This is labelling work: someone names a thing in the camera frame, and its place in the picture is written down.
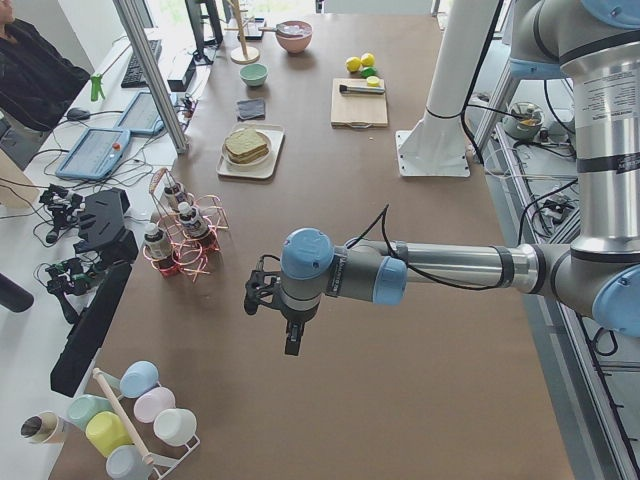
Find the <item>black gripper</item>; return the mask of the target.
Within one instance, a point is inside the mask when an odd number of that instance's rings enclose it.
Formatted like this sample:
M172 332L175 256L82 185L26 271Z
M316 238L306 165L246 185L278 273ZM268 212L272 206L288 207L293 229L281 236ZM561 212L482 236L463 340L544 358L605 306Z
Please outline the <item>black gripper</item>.
M286 355L299 355L304 325L315 317L317 310L317 299L280 300L280 311L287 320L285 341Z

